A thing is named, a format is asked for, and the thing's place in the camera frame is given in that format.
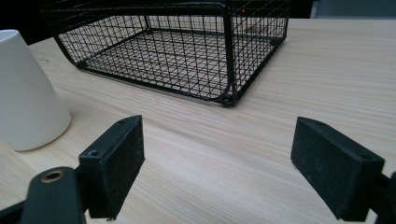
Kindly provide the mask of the white cup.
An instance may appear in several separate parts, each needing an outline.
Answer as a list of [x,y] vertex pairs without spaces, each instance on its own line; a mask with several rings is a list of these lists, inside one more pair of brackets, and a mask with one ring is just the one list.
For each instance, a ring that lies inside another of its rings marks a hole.
[[58,138],[70,122],[20,32],[0,30],[0,142],[16,151],[36,149]]

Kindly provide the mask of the black wire mesh basket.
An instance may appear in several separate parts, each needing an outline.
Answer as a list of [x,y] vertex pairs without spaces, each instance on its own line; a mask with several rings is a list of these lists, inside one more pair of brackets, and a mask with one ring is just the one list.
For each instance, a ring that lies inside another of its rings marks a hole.
[[36,0],[77,69],[233,106],[287,37],[290,0]]

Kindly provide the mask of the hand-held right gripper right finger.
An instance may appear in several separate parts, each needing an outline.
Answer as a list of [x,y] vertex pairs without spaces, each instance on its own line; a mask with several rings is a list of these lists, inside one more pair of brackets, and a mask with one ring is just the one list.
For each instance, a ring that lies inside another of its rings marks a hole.
[[366,219],[383,158],[321,121],[299,117],[290,159],[336,218]]

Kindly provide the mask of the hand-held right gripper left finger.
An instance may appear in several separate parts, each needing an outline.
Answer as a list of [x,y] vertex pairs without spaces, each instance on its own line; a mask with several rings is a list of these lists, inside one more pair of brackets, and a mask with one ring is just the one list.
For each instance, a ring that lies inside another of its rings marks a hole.
[[81,196],[91,218],[117,218],[144,163],[141,115],[115,122],[79,156],[78,174],[88,184]]

